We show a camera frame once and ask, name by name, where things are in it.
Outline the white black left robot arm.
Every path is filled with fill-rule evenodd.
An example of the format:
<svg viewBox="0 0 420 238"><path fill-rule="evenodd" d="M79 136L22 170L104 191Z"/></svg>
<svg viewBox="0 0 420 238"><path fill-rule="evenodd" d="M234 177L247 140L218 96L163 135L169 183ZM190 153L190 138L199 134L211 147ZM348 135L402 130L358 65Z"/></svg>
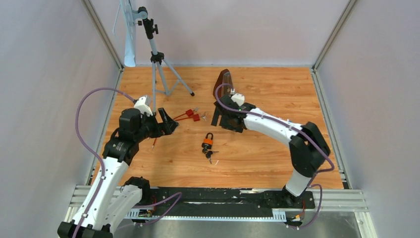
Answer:
<svg viewBox="0 0 420 238"><path fill-rule="evenodd" d="M147 138L171 135L179 126L164 108L148 115L137 108L122 111L119 127L111 134L100 158L100 171L81 207L70 222L61 222L60 238L111 238L129 210L137 203L148 204L152 198L150 182L131 177L115 201L116 187L139 151L140 142Z"/></svg>

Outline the white board on tripod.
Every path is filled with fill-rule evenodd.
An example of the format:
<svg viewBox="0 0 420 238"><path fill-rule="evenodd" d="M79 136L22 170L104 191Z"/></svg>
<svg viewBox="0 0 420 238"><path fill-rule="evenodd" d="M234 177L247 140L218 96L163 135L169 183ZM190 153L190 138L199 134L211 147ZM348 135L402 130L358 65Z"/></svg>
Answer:
<svg viewBox="0 0 420 238"><path fill-rule="evenodd" d="M121 16L125 26L125 40L124 40L124 65L126 67L135 67L136 66L136 26L135 26L135 10L133 9L133 4L131 0L119 0L118 7L114 19L114 24L112 28L112 34L119 46L122 47L122 41L119 39L116 33L116 27L118 19Z"/></svg>

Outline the black padlock keys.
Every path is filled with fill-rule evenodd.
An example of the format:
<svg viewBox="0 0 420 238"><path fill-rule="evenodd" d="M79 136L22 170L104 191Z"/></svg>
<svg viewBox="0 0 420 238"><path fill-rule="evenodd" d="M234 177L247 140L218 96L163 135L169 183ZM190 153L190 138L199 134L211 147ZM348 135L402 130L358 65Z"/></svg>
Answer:
<svg viewBox="0 0 420 238"><path fill-rule="evenodd" d="M202 149L202 152L204 153L205 157L208 159L209 163L212 164L211 156L215 153L218 153L218 151L208 150L208 149Z"/></svg>

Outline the silver keys of near lock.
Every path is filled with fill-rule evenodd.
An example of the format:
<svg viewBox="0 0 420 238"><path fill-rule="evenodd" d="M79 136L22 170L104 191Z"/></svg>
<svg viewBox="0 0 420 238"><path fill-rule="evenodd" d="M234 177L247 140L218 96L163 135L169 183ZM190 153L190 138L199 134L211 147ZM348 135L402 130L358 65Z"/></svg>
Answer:
<svg viewBox="0 0 420 238"><path fill-rule="evenodd" d="M202 120L204 120L204 121L207 121L207 116L206 116L206 113L201 114L201 115L200 115L200 119L202 119Z"/></svg>

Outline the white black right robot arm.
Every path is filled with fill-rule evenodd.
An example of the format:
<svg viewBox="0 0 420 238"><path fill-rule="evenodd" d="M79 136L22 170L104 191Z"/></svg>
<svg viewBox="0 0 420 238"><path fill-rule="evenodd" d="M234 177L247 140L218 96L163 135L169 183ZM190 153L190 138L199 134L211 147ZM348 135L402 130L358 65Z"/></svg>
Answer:
<svg viewBox="0 0 420 238"><path fill-rule="evenodd" d="M284 203L295 207L303 200L302 193L329 161L331 150L320 129L313 122L294 123L270 115L260 108L243 103L243 96L225 95L216 100L212 125L234 132L256 131L269 136L289 148L292 175L284 186Z"/></svg>

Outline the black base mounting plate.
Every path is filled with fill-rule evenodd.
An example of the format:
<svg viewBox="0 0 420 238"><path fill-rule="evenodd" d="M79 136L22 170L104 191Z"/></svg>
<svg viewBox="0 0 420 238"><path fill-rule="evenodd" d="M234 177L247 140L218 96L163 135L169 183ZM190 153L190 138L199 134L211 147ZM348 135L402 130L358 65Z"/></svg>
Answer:
<svg viewBox="0 0 420 238"><path fill-rule="evenodd" d="M273 209L314 209L312 192L299 197L283 190L253 190L251 188L156 187L149 189L137 205L151 205L165 198L167 202L152 209L160 216L239 217L272 216Z"/></svg>

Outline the brown wooden metronome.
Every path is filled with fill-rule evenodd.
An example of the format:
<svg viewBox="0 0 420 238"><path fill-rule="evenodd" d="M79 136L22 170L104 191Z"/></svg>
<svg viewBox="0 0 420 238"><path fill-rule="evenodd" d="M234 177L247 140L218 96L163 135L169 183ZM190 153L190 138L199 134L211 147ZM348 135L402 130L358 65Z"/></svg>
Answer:
<svg viewBox="0 0 420 238"><path fill-rule="evenodd" d="M213 96L216 98L216 95L221 99L224 95L233 95L231 89L233 88L233 80L231 72L228 69L224 69L220 72L216 83L213 88Z"/></svg>

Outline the orange black padlock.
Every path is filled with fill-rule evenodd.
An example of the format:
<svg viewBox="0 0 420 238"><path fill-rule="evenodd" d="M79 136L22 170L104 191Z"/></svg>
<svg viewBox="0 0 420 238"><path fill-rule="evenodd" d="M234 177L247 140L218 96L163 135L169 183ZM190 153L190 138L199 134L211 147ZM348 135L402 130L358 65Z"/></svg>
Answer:
<svg viewBox="0 0 420 238"><path fill-rule="evenodd" d="M202 148L210 150L213 145L213 134L211 132L207 133L203 142Z"/></svg>

